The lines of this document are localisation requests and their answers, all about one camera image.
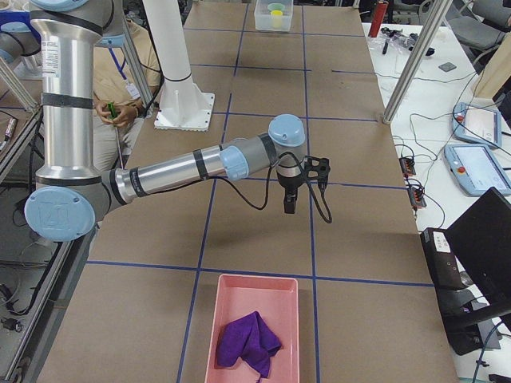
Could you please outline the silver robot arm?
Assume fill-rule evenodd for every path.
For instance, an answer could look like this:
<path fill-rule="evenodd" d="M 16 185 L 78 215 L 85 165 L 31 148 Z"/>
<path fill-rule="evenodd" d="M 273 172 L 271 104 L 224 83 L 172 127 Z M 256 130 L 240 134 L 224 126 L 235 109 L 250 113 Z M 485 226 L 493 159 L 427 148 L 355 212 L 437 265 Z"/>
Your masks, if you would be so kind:
<path fill-rule="evenodd" d="M 306 181 L 305 133 L 291 114 L 268 131 L 142 168 L 102 172 L 93 164 L 93 50 L 126 39 L 119 1 L 33 1 L 30 21 L 41 37 L 45 163 L 26 201 L 30 228 L 54 242 L 89 233 L 112 210 L 137 197 L 170 192 L 224 175 L 231 181 L 277 171 L 284 210 L 292 213 Z"/>

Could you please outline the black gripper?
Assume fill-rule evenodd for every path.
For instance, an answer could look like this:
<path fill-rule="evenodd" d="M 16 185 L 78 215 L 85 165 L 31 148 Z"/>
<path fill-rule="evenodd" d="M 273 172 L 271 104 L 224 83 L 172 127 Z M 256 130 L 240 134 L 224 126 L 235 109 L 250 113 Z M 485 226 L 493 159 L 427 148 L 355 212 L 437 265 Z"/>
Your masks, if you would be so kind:
<path fill-rule="evenodd" d="M 302 174 L 297 166 L 277 166 L 279 184 L 284 188 L 283 208 L 285 214 L 295 214 L 298 189 L 302 185 Z"/>

